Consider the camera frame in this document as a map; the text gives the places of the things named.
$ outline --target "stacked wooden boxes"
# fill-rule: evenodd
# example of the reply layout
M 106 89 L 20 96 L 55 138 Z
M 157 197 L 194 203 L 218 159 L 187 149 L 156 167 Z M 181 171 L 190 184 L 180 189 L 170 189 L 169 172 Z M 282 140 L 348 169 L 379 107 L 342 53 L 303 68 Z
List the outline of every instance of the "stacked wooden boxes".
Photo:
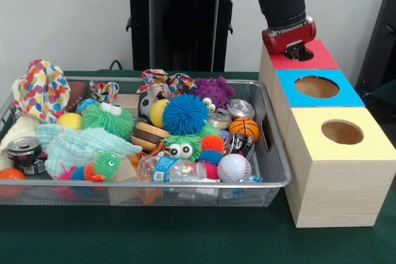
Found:
M 307 61 L 270 56 L 259 80 L 271 98 L 293 178 L 299 228 L 374 225 L 396 172 L 396 151 L 324 44 Z

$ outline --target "colorful polka dot fabric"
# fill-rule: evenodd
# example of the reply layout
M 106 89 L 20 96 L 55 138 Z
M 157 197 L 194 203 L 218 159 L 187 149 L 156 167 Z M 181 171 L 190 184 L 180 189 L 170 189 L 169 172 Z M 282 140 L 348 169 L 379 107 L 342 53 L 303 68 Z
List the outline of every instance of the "colorful polka dot fabric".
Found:
M 65 113 L 70 87 L 63 71 L 47 60 L 29 64 L 27 75 L 19 78 L 14 90 L 15 117 L 29 114 L 43 123 L 55 123 Z
M 184 73 L 169 77 L 162 69 L 147 69 L 141 76 L 145 85 L 141 86 L 136 93 L 151 91 L 155 97 L 161 94 L 162 98 L 171 99 L 184 94 L 184 87 L 190 90 L 197 88 L 192 78 Z
M 113 104 L 117 98 L 119 85 L 114 82 L 95 83 L 93 80 L 89 83 L 92 91 L 92 97 L 99 102 L 107 102 Z

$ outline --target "black cable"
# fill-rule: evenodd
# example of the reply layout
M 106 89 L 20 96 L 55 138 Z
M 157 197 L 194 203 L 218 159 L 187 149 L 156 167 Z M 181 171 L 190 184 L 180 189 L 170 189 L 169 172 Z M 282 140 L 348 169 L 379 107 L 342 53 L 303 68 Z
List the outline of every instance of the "black cable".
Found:
M 122 69 L 123 69 L 123 67 L 121 66 L 121 63 L 120 63 L 118 60 L 114 60 L 114 61 L 110 64 L 109 70 L 112 70 L 112 69 L 113 69 L 114 64 L 117 64 L 117 65 L 118 65 L 119 70 L 122 70 Z

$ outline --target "toy hamburger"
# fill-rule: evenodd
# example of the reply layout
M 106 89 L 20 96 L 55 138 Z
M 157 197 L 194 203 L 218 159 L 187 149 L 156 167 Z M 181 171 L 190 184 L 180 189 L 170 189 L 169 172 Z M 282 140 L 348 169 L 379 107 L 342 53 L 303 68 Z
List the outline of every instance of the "toy hamburger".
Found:
M 167 136 L 169 136 L 168 131 L 139 122 L 131 137 L 131 142 L 134 145 L 140 145 L 146 153 L 150 153 L 161 142 L 161 139 Z

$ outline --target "purple spiky toy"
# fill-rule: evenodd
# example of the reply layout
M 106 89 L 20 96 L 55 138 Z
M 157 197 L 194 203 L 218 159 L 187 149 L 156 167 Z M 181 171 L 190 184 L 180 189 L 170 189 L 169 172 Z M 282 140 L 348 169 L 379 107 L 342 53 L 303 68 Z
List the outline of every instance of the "purple spiky toy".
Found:
M 197 88 L 191 93 L 200 97 L 208 107 L 213 104 L 216 109 L 225 108 L 228 97 L 235 96 L 235 90 L 223 77 L 216 80 L 199 78 L 196 80 L 196 85 Z

